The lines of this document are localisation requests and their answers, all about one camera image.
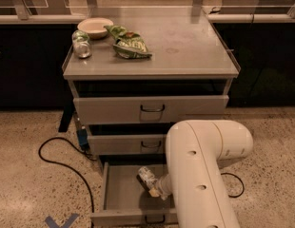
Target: blue tape marking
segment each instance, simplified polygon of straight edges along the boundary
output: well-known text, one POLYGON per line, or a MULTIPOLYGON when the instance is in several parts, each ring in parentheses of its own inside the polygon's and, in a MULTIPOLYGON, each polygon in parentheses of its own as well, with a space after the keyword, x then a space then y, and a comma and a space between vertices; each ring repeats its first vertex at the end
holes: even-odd
POLYGON ((49 228, 69 228, 71 224, 79 217, 78 214, 71 214, 71 217, 65 222, 65 224, 60 227, 57 223, 53 220, 52 217, 47 217, 45 219, 45 223, 48 225, 49 228))

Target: black handle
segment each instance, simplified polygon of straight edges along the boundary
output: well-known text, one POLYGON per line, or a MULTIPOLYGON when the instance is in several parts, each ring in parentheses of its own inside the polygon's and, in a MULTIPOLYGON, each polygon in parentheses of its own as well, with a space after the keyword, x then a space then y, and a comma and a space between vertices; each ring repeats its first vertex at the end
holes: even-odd
POLYGON ((148 109, 148 108, 144 108, 142 105, 140 105, 140 109, 144 112, 162 112, 166 109, 166 106, 163 104, 163 106, 161 108, 148 109))
POLYGON ((141 141, 141 146, 144 148, 159 148, 161 146, 161 141, 159 141, 158 144, 154 145, 146 145, 143 141, 141 141))
POLYGON ((146 224, 162 224, 162 223, 165 223, 165 221, 166 221, 166 216, 163 215, 163 220, 160 220, 160 221, 153 221, 153 222, 148 221, 148 217, 145 216, 145 220, 146 220, 146 224))

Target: terrazzo floor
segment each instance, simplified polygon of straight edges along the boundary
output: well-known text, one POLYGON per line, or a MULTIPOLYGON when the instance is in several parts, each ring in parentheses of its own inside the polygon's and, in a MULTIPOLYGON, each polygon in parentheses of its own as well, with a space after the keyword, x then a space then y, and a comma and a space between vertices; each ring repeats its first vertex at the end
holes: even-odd
MULTIPOLYGON (((49 227, 46 218, 63 227, 72 214, 79 217, 67 227, 90 227, 89 192, 82 180, 38 156, 40 145, 52 137, 78 145, 74 122, 58 133, 61 116, 61 111, 0 112, 0 228, 49 227)), ((223 119, 244 124, 254 139, 247 159, 223 169, 246 187, 230 199, 241 227, 295 228, 295 107, 228 108, 223 119)), ((102 185, 97 163, 60 140, 45 145, 42 155, 87 179, 97 211, 102 185)), ((228 192, 238 192, 238 184, 224 182, 228 192)))

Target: green chip bag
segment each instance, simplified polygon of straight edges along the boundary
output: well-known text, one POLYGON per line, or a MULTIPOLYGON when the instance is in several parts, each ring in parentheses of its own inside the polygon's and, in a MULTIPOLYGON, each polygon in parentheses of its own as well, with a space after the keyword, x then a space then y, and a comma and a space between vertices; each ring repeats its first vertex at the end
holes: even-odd
POLYGON ((108 33, 114 38, 114 50, 123 58, 149 58, 151 53, 141 36, 134 32, 129 32, 121 26, 105 26, 108 33))

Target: white bowl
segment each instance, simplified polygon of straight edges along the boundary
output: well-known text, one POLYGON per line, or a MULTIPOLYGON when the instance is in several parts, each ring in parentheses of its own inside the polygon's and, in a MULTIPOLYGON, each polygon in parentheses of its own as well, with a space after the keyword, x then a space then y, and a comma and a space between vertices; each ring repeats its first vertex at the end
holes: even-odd
POLYGON ((104 26, 112 26, 113 23, 105 18, 89 18, 79 23, 78 29, 86 32, 90 39, 101 39, 107 36, 108 31, 104 26))

